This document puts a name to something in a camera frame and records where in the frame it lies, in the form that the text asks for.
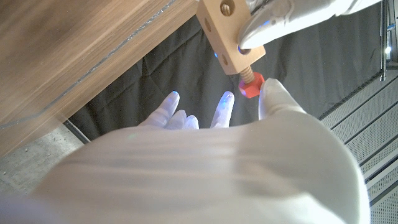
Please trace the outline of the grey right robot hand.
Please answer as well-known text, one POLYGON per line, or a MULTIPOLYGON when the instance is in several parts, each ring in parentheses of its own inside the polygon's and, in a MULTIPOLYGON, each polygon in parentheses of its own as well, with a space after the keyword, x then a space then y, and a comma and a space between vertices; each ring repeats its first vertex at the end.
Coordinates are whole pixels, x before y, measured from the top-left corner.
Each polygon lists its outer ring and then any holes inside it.
POLYGON ((26 197, 1 197, 2 223, 369 223, 348 148, 280 81, 261 87, 259 119, 230 126, 226 92, 210 128, 171 92, 136 127, 58 163, 26 197))

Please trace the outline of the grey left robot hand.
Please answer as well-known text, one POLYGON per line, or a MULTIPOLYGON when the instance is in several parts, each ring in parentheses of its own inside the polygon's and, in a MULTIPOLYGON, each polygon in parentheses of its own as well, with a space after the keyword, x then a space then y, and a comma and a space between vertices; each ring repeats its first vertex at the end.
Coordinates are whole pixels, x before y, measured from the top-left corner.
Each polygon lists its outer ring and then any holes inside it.
POLYGON ((238 35, 240 49, 254 49, 279 37, 353 14, 381 0, 248 0, 250 18, 238 35))

